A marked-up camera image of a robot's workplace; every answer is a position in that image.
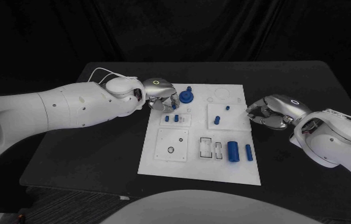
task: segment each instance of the black table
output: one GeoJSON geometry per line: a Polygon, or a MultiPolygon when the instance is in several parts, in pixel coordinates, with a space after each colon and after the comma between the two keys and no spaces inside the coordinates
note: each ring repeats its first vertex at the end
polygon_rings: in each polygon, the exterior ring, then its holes
{"type": "MultiPolygon", "coordinates": [[[[313,111],[331,108],[351,114],[351,101],[321,61],[89,63],[78,82],[96,67],[139,80],[162,77],[171,83],[243,84],[247,105],[270,94],[286,94],[313,111]]],[[[93,81],[105,76],[96,71],[93,81]]],[[[145,197],[177,189],[201,189],[246,196],[295,212],[351,219],[351,172],[318,165],[289,143],[292,128],[273,131],[252,124],[262,186],[138,175],[149,117],[141,111],[96,126],[47,132],[20,184],[145,197]]]]}

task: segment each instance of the white cable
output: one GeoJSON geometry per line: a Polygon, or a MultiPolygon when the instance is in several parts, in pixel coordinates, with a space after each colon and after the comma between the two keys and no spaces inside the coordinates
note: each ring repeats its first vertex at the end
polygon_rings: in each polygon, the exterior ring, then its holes
{"type": "Polygon", "coordinates": [[[105,71],[111,72],[111,73],[112,73],[113,75],[116,75],[118,77],[126,78],[126,76],[124,76],[124,75],[121,75],[121,74],[118,74],[118,73],[113,73],[112,71],[106,70],[105,68],[95,68],[93,72],[95,72],[98,69],[102,69],[102,70],[105,70],[105,71]]]}
{"type": "MultiPolygon", "coordinates": [[[[113,73],[109,73],[109,74],[105,76],[105,78],[106,78],[111,74],[113,74],[113,73]]],[[[99,84],[102,83],[102,81],[105,80],[105,78],[101,80],[99,84]]]]}

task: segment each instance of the black backdrop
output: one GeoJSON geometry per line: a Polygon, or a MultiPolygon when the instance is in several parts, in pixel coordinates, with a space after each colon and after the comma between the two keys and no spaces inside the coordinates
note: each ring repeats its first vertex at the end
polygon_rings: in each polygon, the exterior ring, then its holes
{"type": "MultiPolygon", "coordinates": [[[[0,0],[0,8],[0,95],[73,83],[90,61],[318,59],[349,94],[351,0],[0,0]]],[[[40,139],[0,157],[8,210],[40,139]]]]}

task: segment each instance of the blue object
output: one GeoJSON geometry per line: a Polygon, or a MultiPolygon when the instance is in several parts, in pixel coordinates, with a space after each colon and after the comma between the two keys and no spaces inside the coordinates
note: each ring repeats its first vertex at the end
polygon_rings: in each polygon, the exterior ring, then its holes
{"type": "Polygon", "coordinates": [[[193,101],[194,95],[191,93],[191,87],[188,86],[187,90],[181,92],[180,94],[180,101],[181,103],[187,104],[193,101]]]}
{"type": "Polygon", "coordinates": [[[217,116],[216,119],[214,119],[214,124],[216,124],[216,125],[218,125],[218,123],[220,123],[220,119],[221,119],[221,118],[217,116]]]}
{"type": "Polygon", "coordinates": [[[246,148],[247,160],[249,160],[249,161],[253,161],[253,158],[252,158],[252,152],[250,152],[250,145],[246,144],[246,145],[244,145],[244,148],[246,148]]]}
{"type": "Polygon", "coordinates": [[[237,142],[230,141],[229,142],[229,161],[230,162],[239,162],[239,148],[237,148],[237,142]]]}

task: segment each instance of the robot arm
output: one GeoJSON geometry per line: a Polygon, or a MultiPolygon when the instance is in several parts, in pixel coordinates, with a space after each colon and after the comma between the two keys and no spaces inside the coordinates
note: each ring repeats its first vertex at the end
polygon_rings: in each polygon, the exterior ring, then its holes
{"type": "Polygon", "coordinates": [[[118,77],[102,85],[73,83],[44,92],[0,97],[0,154],[34,134],[131,115],[145,100],[152,109],[172,111],[180,106],[172,84],[158,78],[141,83],[135,77],[118,77]],[[172,107],[162,105],[168,97],[172,107]]]}
{"type": "Polygon", "coordinates": [[[295,126],[290,142],[311,159],[325,167],[342,165],[351,171],[351,117],[326,109],[312,112],[295,99],[272,95],[246,109],[250,120],[283,130],[295,126]]]}

